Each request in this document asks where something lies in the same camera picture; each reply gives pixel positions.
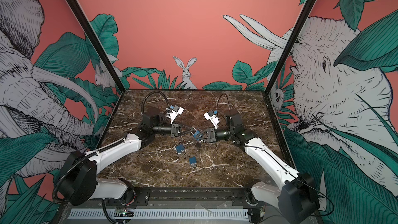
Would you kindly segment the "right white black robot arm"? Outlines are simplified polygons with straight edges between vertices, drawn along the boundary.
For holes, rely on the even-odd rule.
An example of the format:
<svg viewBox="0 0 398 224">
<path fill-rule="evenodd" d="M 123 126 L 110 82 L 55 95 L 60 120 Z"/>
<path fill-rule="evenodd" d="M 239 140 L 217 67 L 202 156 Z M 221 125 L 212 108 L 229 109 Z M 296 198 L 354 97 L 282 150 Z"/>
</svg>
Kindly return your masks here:
<svg viewBox="0 0 398 224">
<path fill-rule="evenodd" d="M 231 110 L 226 115 L 226 126 L 219 126 L 216 111 L 204 114 L 213 127 L 197 135 L 199 140 L 208 143 L 230 140 L 248 156 L 252 157 L 276 183 L 271 187 L 263 182 L 249 187 L 249 198 L 256 202 L 266 202 L 280 210 L 291 224 L 299 224 L 319 210 L 319 195 L 315 181 L 308 173 L 301 174 L 273 153 L 252 129 L 244 126 L 240 113 Z"/>
</svg>

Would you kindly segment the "black padlock near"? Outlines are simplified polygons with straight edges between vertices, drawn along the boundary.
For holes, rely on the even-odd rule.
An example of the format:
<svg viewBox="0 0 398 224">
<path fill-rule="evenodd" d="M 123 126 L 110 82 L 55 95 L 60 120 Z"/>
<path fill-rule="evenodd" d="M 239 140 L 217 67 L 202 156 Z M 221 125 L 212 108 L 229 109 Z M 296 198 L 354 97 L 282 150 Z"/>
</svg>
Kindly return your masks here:
<svg viewBox="0 0 398 224">
<path fill-rule="evenodd" d="M 196 143 L 195 143 L 195 147 L 196 147 L 197 149 L 200 149 L 201 146 L 202 146 L 202 141 L 197 140 Z"/>
</svg>

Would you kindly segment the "small green circuit board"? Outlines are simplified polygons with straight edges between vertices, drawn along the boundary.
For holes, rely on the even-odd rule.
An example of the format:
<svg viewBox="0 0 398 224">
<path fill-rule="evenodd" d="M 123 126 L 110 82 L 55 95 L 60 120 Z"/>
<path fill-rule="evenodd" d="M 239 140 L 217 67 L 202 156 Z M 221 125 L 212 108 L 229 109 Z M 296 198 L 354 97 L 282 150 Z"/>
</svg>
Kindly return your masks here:
<svg viewBox="0 0 398 224">
<path fill-rule="evenodd" d="M 115 210 L 115 217 L 121 218 L 121 217 L 133 217 L 134 216 L 134 211 L 131 209 L 116 209 Z"/>
</svg>

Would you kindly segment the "left black frame post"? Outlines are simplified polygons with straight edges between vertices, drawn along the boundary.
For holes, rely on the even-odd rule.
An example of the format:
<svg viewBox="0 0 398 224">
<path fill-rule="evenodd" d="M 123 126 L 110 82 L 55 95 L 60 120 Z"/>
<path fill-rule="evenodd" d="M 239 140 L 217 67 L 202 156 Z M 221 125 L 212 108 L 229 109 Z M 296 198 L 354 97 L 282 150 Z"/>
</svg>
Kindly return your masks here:
<svg viewBox="0 0 398 224">
<path fill-rule="evenodd" d="M 102 46 L 93 27 L 91 26 L 86 14 L 81 8 L 81 5 L 77 0 L 66 0 L 66 2 L 69 5 L 70 9 L 72 10 L 73 14 L 75 15 L 76 19 L 78 20 L 80 26 L 84 30 L 85 34 L 87 35 L 90 43 L 93 45 L 94 50 L 96 51 L 102 62 L 104 63 L 112 79 L 115 81 L 117 88 L 121 92 L 121 95 L 123 95 L 125 93 L 125 87 L 122 84 L 122 81 L 120 80 L 119 76 L 116 74 L 116 71 L 113 65 L 111 64 L 110 60 L 108 59 L 104 47 Z"/>
</svg>

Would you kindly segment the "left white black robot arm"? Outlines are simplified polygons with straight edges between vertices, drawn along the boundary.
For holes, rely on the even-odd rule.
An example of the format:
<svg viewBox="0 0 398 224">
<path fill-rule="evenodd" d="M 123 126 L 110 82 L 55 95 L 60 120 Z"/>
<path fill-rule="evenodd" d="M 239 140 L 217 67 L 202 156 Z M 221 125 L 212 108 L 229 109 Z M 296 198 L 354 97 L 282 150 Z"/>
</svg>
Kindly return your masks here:
<svg viewBox="0 0 398 224">
<path fill-rule="evenodd" d="M 143 113 L 139 126 L 125 137 L 99 149 L 71 153 L 54 183 L 53 201 L 73 206 L 92 199 L 115 199 L 125 206 L 134 203 L 137 194 L 130 182 L 99 178 L 98 174 L 121 158 L 147 147 L 157 134 L 175 138 L 191 132 L 191 127 L 174 122 L 183 112 L 184 108 L 177 105 L 170 106 L 164 113 L 152 107 Z"/>
</svg>

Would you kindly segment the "blue padlock front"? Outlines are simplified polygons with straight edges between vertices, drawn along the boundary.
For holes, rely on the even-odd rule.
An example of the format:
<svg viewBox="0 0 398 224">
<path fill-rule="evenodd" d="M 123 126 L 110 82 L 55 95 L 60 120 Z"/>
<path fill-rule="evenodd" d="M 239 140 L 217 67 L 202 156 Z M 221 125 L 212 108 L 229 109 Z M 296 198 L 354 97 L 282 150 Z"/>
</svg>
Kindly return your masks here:
<svg viewBox="0 0 398 224">
<path fill-rule="evenodd" d="M 190 164 L 191 167 L 196 167 L 197 166 L 196 156 L 189 157 L 189 164 Z"/>
</svg>

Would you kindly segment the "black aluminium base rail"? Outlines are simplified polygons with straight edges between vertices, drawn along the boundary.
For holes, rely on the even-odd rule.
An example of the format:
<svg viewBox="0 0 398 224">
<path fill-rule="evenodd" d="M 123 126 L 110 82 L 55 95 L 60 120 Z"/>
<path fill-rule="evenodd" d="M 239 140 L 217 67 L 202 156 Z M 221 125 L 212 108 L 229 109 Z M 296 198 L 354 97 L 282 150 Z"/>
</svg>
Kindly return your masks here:
<svg viewBox="0 0 398 224">
<path fill-rule="evenodd" d="M 71 198 L 78 206 L 88 200 L 107 199 L 116 206 L 147 206 L 149 201 L 231 201 L 234 206 L 255 207 L 269 203 L 278 207 L 281 191 L 262 182 L 245 188 L 143 188 L 129 187 L 124 193 L 114 189 L 101 189 L 90 197 Z"/>
</svg>

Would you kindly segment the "black frame post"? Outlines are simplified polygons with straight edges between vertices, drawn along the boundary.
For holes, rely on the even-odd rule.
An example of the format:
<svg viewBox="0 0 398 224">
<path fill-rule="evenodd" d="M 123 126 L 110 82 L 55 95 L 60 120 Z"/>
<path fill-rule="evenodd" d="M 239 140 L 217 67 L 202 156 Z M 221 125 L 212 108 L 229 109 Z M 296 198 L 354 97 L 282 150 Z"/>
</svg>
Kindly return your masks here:
<svg viewBox="0 0 398 224">
<path fill-rule="evenodd" d="M 294 43 L 296 42 L 298 35 L 303 29 L 303 26 L 305 25 L 306 19 L 308 18 L 309 14 L 311 13 L 314 4 L 316 3 L 317 0 L 306 0 L 304 3 L 304 6 L 300 12 L 300 15 L 296 21 L 296 24 L 291 32 L 291 35 L 287 41 L 287 44 L 285 48 L 283 49 L 283 52 L 280 56 L 280 59 L 278 60 L 278 63 L 275 67 L 275 70 L 272 74 L 271 79 L 268 81 L 268 85 L 265 89 L 265 94 L 268 95 L 271 92 L 271 89 L 275 83 L 275 81 L 278 78 L 278 74 L 281 72 L 283 65 L 285 64 L 287 58 L 290 56 L 290 52 L 292 51 L 292 48 L 294 46 Z"/>
<path fill-rule="evenodd" d="M 96 51 L 102 62 L 104 63 L 112 79 L 115 81 L 117 88 L 121 92 L 121 95 L 123 95 L 125 93 L 125 87 L 122 84 L 122 81 L 120 80 L 119 76 L 116 74 L 116 71 L 113 65 L 111 64 L 110 60 L 108 59 L 104 47 L 102 46 L 93 27 L 91 26 L 86 14 L 81 8 L 81 5 L 77 0 L 66 0 L 66 2 L 69 5 L 70 9 L 72 10 L 73 14 L 75 15 L 76 19 L 78 20 L 80 26 L 84 30 L 85 34 L 87 35 L 90 43 L 93 45 L 94 50 Z"/>
</svg>

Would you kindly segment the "right black frame post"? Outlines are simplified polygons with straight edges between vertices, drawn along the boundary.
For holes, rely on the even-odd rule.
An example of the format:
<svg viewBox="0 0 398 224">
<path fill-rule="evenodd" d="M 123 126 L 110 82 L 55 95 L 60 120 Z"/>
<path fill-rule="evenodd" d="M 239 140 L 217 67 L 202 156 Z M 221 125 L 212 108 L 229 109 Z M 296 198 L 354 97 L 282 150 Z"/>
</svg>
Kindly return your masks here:
<svg viewBox="0 0 398 224">
<path fill-rule="evenodd" d="M 283 52 L 280 56 L 280 59 L 278 60 L 278 63 L 275 67 L 275 70 L 272 74 L 271 79 L 268 81 L 268 85 L 265 89 L 265 94 L 268 95 L 271 92 L 271 89 L 275 83 L 275 81 L 278 78 L 278 74 L 281 72 L 283 65 L 285 64 L 287 58 L 290 56 L 290 52 L 292 51 L 292 48 L 294 46 L 294 43 L 296 42 L 298 35 L 303 29 L 303 26 L 305 25 L 306 19 L 308 18 L 309 14 L 311 13 L 314 4 L 316 3 L 317 0 L 306 0 L 304 3 L 304 6 L 300 12 L 300 15 L 296 21 L 296 24 L 291 32 L 291 35 L 287 41 L 287 44 L 285 48 L 283 49 Z"/>
</svg>

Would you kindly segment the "blue padlock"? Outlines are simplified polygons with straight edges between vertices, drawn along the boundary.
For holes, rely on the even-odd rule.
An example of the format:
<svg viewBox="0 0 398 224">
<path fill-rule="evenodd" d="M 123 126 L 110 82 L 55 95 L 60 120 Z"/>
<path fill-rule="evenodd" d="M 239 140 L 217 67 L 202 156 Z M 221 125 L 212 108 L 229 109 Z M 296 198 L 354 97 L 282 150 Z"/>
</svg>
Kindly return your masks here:
<svg viewBox="0 0 398 224">
<path fill-rule="evenodd" d="M 189 157 L 189 164 L 190 164 L 191 167 L 196 167 L 197 166 L 196 156 Z"/>
<path fill-rule="evenodd" d="M 185 152 L 185 146 L 183 143 L 178 144 L 175 149 L 178 155 L 182 155 Z"/>
<path fill-rule="evenodd" d="M 202 134 L 200 134 L 200 131 L 199 131 L 199 130 L 196 130 L 195 133 L 193 134 L 193 137 L 194 137 L 197 141 L 201 141 Z"/>
</svg>

